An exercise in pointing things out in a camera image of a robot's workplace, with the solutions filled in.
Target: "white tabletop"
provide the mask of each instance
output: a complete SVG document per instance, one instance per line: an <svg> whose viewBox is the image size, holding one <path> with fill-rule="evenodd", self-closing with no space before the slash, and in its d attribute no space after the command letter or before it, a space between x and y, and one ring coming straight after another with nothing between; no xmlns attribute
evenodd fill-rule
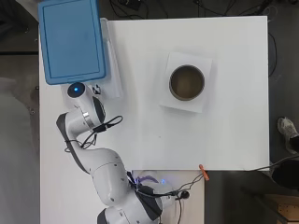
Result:
<svg viewBox="0 0 299 224"><path fill-rule="evenodd" d="M116 150L128 170L197 170L199 163L210 170L240 170L268 163L266 17L110 21L109 26L124 96L105 103L105 109L107 119L123 115L124 121L100 134L98 147ZM159 77L171 51L213 59L204 113L159 105ZM94 223L104 206L91 178L64 153L55 121L67 108L60 86L45 82L41 54L39 69L41 223ZM173 174L177 186L196 175ZM203 182L192 195L181 223L204 222ZM173 218L164 223L175 223Z"/></svg>

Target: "wire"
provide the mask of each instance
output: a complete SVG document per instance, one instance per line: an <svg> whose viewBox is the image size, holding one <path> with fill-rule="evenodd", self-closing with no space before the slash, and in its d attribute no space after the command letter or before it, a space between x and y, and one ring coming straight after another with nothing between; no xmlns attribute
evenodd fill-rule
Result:
<svg viewBox="0 0 299 224"><path fill-rule="evenodd" d="M182 185L182 186L178 189L178 191L180 191L180 190L181 190L182 188L184 188L185 186L187 186L187 185L191 185L192 183L194 183L194 182L196 181L196 179L197 179L198 177L200 177L201 175L203 175L203 174L198 175L192 182Z"/></svg>
<svg viewBox="0 0 299 224"><path fill-rule="evenodd" d="M148 4L145 3L145 1L140 1L140 2L146 7L147 10L146 19L148 19L150 14L149 6Z"/></svg>
<svg viewBox="0 0 299 224"><path fill-rule="evenodd" d="M108 122L102 123L100 126L96 127L93 129L93 132L88 135L88 137L84 140L83 143L79 142L78 140L74 139L74 140L66 140L66 143L70 143L70 142L77 142L79 143L80 147L82 149L87 149L89 148L91 145L95 146L96 144L96 138L97 138L97 134L98 133L102 133L105 132L107 129L121 123L123 120L122 116L117 116L114 119L111 119ZM67 148L64 149L64 152L70 152L70 150Z"/></svg>
<svg viewBox="0 0 299 224"><path fill-rule="evenodd" d="M232 3L232 0L230 0L225 12L224 12L224 16L226 16L226 14L229 12L229 10L231 10L231 8L234 6L234 4L236 3L236 0L234 0L234 2Z"/></svg>
<svg viewBox="0 0 299 224"><path fill-rule="evenodd" d="M197 4L197 17L199 17L199 4Z"/></svg>
<svg viewBox="0 0 299 224"><path fill-rule="evenodd" d="M119 18L130 18L131 20L133 20L133 17L138 17L139 19L144 20L144 18L141 17L141 16L139 16L139 15L135 15L135 14L133 14L133 15L129 15L129 14L128 14L125 10L123 10L120 6L118 6L116 3L112 2L112 0L109 0L109 3L110 3L110 5L111 5L111 7L112 7L112 10L113 10L114 14L115 14L117 17L119 17ZM121 12L123 12L123 13L125 14L125 16L118 14L118 13L116 12L116 10L115 10L114 7L117 7Z"/></svg>
<svg viewBox="0 0 299 224"><path fill-rule="evenodd" d="M269 15L271 15L271 9L270 8L274 8L275 11L276 11L275 15L272 16L272 18L269 18ZM264 15L268 17L268 22L273 21L275 19L275 17L278 15L278 8L275 7L275 6L269 6L269 7L264 9L263 13L265 13L267 10L268 10L268 13L264 14Z"/></svg>
<svg viewBox="0 0 299 224"><path fill-rule="evenodd" d="M195 4L198 5L199 7L203 8L206 11L209 11L209 12L214 13L214 14L219 15L219 16L225 16L224 14L221 14L221 13L213 11L213 10L207 8L207 7L204 7L199 1L195 2Z"/></svg>
<svg viewBox="0 0 299 224"><path fill-rule="evenodd" d="M190 183L187 183L187 184L184 184L182 185L179 189L176 189L176 190L172 190L172 191L169 191L167 193L164 193L164 194L155 194L155 193L152 193L152 194L148 194L148 193L145 193L143 191L141 191L139 188L138 188L138 184L134 183L132 180L131 180L131 177L129 179L129 182L131 184L131 186L135 189L135 192L138 193L138 194L141 194L143 196L147 196L149 198L161 198L161 197L164 197L164 196L178 196L178 194L182 191L186 191L186 190L190 190L192 188L192 186L199 182L201 179L203 178L203 175L200 174L198 175L192 182Z"/></svg>
<svg viewBox="0 0 299 224"><path fill-rule="evenodd" d="M278 64L278 48L277 48L277 42L276 42L275 38L273 37L273 35L271 35L270 33L268 33L268 34L272 37L273 43L274 43L274 48L275 48L275 62L274 62L274 67L272 69L272 72L269 75L269 77L271 77L274 74L274 71L277 68L277 64Z"/></svg>
<svg viewBox="0 0 299 224"><path fill-rule="evenodd" d="M193 183L191 183L188 189L181 189L179 192L190 190L190 189L192 188L192 186L193 186L195 183L199 182L203 177L204 177L204 176L202 175L198 180L196 180L196 181L194 181Z"/></svg>
<svg viewBox="0 0 299 224"><path fill-rule="evenodd" d="M292 159L296 159L296 158L299 158L299 155L295 155L295 156L290 156L290 157L286 157L280 161L277 161L275 163L273 163L272 165L269 165L269 166L265 166L265 167L261 167L261 168L258 168L258 169L254 169L254 170L249 170L249 171L259 171L259 170L262 170L262 169L265 169L265 168L271 168L273 166L277 166L277 165L280 165L282 162L284 161L288 161L288 160L292 160Z"/></svg>
<svg viewBox="0 0 299 224"><path fill-rule="evenodd" d="M179 203L179 216L178 216L178 224L179 224L180 219L181 219L181 202L180 202L180 198L179 197L178 197L178 203Z"/></svg>
<svg viewBox="0 0 299 224"><path fill-rule="evenodd" d="M168 19L168 18L169 18L169 16L168 16L168 13L167 13L167 11L166 11L166 9L165 9L165 7L164 7L164 5L163 5L162 1L161 1L161 0L156 0L156 1L157 1L157 3L159 4L159 6L160 6L161 10L164 12L164 14L165 14L166 18Z"/></svg>
<svg viewBox="0 0 299 224"><path fill-rule="evenodd" d="M256 7L260 7L260 6L261 6L261 4L255 6L255 7L250 7L250 8L248 8L248 9L242 11L240 14L238 14L238 16L241 16L241 15L244 14L245 12L251 11L251 10L253 10L254 8L256 8Z"/></svg>
<svg viewBox="0 0 299 224"><path fill-rule="evenodd" d="M204 10L204 17L205 17L206 16L206 9L203 8L203 10Z"/></svg>

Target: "gray floor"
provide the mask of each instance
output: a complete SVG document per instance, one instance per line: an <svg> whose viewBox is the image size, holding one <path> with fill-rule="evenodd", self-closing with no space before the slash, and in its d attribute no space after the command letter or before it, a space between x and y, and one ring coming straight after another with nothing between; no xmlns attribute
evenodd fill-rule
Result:
<svg viewBox="0 0 299 224"><path fill-rule="evenodd" d="M165 15L158 4L159 0L146 0L150 19L163 19ZM198 8L192 0L161 0L169 18L197 17ZM206 7L217 12L224 12L229 0L204 1ZM229 15L237 15L243 10L256 6L261 0L238 0ZM274 4L278 14L269 22L269 32L275 37L278 48L278 64L273 76L269 78L270 111L270 152L271 161L278 161L290 156L284 149L283 139L276 129L276 120L280 116L291 118L299 127L299 5L287 2ZM114 15L108 0L99 2L101 17L119 20ZM146 8L141 6L139 12L125 8L130 14L146 15ZM204 11L200 8L200 17ZM207 17L215 14L206 13ZM3 50L37 50L37 23L26 13L24 17L30 26L30 32L22 34L12 32L0 39L0 51ZM38 82L38 59L36 56L0 56L0 77L13 77L19 81L20 88L16 95L28 108L37 113L33 115L35 140L38 142L38 104L36 104L35 85ZM262 207L241 190L246 188L258 193L277 193L299 195L297 191L287 190L273 183L266 175L253 172L210 172L210 181L206 183L206 224L221 223L276 223Z"/></svg>

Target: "brown liquid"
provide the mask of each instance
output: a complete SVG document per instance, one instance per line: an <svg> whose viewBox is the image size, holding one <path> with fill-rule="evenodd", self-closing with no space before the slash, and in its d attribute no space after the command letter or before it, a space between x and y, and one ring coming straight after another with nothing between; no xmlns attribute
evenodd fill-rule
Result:
<svg viewBox="0 0 299 224"><path fill-rule="evenodd" d="M170 79L170 91L179 100L187 101L195 98L204 88L202 73L190 65L178 68Z"/></svg>

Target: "white square plate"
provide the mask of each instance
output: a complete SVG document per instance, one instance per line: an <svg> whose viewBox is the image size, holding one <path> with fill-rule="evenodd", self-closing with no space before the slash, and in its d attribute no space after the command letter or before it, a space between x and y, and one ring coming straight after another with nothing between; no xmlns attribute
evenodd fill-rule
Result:
<svg viewBox="0 0 299 224"><path fill-rule="evenodd" d="M178 53L172 52L168 56L167 67L165 70L165 74L162 80L161 87L161 100L160 105L172 107L181 110L192 111L196 113L202 113L207 95L207 83L209 78L209 73L211 70L212 59L203 58L197 55L191 55L186 53ZM200 93L199 96L190 100L190 101L180 101L175 98L169 90L169 78L172 73L182 65L193 65L197 67L200 71L202 71L205 78L205 87L204 90Z"/></svg>

